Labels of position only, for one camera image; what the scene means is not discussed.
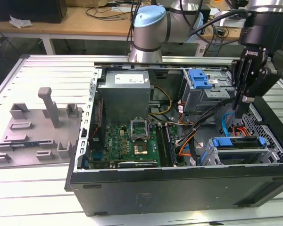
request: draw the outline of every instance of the computer case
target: computer case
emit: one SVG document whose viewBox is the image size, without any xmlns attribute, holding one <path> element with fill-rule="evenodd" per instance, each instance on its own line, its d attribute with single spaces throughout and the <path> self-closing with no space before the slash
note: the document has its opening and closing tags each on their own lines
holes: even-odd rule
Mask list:
<svg viewBox="0 0 283 226">
<path fill-rule="evenodd" d="M 67 12 L 65 0 L 0 0 L 0 21 L 11 15 L 32 22 L 61 23 Z"/>
</svg>

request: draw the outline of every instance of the slotted aluminum surface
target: slotted aluminum surface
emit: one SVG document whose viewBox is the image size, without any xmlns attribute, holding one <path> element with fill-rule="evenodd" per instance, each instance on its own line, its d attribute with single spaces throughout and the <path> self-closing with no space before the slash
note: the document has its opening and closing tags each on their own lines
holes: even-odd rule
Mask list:
<svg viewBox="0 0 283 226">
<path fill-rule="evenodd" d="M 275 84 L 263 98 L 283 123 L 283 81 Z"/>
</svg>

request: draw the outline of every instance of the orange cable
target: orange cable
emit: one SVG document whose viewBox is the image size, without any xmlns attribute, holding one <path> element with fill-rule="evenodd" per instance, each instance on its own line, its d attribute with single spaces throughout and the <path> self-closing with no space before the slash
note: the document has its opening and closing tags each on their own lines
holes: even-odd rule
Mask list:
<svg viewBox="0 0 283 226">
<path fill-rule="evenodd" d="M 240 130 L 245 136 L 247 136 L 247 134 L 245 133 L 245 131 L 241 128 L 237 128 L 238 130 Z"/>
<path fill-rule="evenodd" d="M 191 156 L 191 154 L 187 154 L 187 153 L 182 153 L 183 152 L 183 149 L 184 149 L 184 147 L 186 146 L 186 144 L 195 136 L 195 134 L 194 135 L 192 135 L 189 139 L 187 139 L 187 141 L 183 144 L 183 146 L 180 148 L 180 151 L 179 151 L 179 156 Z"/>
</svg>

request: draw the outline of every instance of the white paper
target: white paper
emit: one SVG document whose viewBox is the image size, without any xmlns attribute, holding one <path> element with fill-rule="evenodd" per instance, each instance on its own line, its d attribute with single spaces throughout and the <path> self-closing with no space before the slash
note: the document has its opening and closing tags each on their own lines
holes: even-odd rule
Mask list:
<svg viewBox="0 0 283 226">
<path fill-rule="evenodd" d="M 115 84 L 143 84 L 143 74 L 117 74 Z"/>
<path fill-rule="evenodd" d="M 9 17 L 10 17 L 9 23 L 19 29 L 21 29 L 21 27 L 31 27 L 33 25 L 30 20 L 19 20 L 12 17 L 11 15 L 9 15 Z"/>
<path fill-rule="evenodd" d="M 214 16 L 216 13 L 219 13 L 220 11 L 217 8 L 211 8 L 211 11 L 209 13 L 210 16 Z"/>
</svg>

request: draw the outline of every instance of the yellow wire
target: yellow wire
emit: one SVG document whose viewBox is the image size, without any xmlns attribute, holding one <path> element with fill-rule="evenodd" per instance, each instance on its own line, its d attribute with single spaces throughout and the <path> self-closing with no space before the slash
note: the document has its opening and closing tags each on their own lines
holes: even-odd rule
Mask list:
<svg viewBox="0 0 283 226">
<path fill-rule="evenodd" d="M 158 87 L 158 86 L 154 86 L 155 88 L 158 88 L 161 92 L 163 92 L 169 99 L 169 102 L 170 102 L 170 105 L 168 107 L 168 109 L 166 109 L 165 111 L 163 112 L 157 112 L 157 113 L 150 113 L 149 115 L 160 115 L 160 114 L 165 114 L 167 113 L 168 111 L 171 110 L 172 108 L 172 100 L 171 100 L 171 97 L 161 88 L 161 87 Z"/>
</svg>

